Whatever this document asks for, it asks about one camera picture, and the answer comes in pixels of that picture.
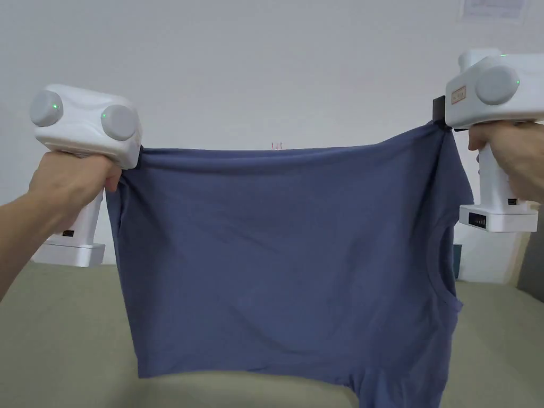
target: beige couch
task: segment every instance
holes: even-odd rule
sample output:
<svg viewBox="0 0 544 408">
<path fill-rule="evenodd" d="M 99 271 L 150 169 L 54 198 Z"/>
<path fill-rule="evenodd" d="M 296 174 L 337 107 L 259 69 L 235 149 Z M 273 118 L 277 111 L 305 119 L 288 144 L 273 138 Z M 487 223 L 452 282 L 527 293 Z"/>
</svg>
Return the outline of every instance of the beige couch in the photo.
<svg viewBox="0 0 544 408">
<path fill-rule="evenodd" d="M 544 304 L 459 284 L 442 406 L 544 406 Z M 346 388 L 247 373 L 139 380 L 114 267 L 30 264 L 0 304 L 0 407 L 357 407 Z"/>
</svg>

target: blue t-shirt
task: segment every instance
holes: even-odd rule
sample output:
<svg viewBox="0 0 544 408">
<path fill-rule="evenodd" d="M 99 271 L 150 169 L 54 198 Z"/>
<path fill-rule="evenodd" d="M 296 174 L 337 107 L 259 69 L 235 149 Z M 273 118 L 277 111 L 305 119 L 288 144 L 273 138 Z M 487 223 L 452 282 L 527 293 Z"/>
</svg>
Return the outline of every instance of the blue t-shirt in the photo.
<svg viewBox="0 0 544 408">
<path fill-rule="evenodd" d="M 108 194 L 140 377 L 247 370 L 437 408 L 472 193 L 434 125 L 360 147 L 143 149 Z"/>
</svg>

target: hand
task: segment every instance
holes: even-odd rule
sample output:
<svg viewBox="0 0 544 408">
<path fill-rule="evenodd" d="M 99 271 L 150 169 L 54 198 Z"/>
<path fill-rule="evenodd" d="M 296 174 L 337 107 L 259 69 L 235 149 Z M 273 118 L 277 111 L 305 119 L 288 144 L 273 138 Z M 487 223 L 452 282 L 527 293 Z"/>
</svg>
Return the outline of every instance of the hand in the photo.
<svg viewBox="0 0 544 408">
<path fill-rule="evenodd" d="M 469 130 L 469 150 L 487 143 L 509 176 L 512 192 L 522 200 L 544 202 L 544 126 L 495 122 Z"/>
<path fill-rule="evenodd" d="M 105 156 L 80 159 L 69 153 L 49 152 L 43 156 L 28 192 L 61 212 L 57 232 L 67 230 L 79 212 L 105 187 L 115 191 L 121 169 Z"/>
</svg>

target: gripper handle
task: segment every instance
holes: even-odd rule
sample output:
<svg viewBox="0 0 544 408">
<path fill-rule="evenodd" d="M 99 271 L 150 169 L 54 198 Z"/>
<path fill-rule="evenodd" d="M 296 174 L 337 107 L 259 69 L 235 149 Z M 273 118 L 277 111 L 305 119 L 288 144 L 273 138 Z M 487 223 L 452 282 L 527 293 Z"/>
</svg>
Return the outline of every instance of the gripper handle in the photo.
<svg viewBox="0 0 544 408">
<path fill-rule="evenodd" d="M 527 202 L 512 192 L 489 144 L 480 150 L 480 206 L 493 214 L 523 214 L 528 209 Z"/>
<path fill-rule="evenodd" d="M 101 191 L 81 210 L 76 222 L 68 230 L 52 235 L 49 241 L 67 246 L 93 245 L 103 195 L 104 191 Z"/>
</svg>

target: paper sign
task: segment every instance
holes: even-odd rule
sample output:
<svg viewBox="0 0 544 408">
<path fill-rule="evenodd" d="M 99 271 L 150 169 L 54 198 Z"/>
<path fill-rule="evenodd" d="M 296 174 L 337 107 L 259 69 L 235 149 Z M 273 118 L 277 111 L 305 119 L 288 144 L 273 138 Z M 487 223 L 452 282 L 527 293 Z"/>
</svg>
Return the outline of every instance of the paper sign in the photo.
<svg viewBox="0 0 544 408">
<path fill-rule="evenodd" d="M 520 24 L 529 0 L 461 0 L 461 21 L 497 21 Z"/>
</svg>

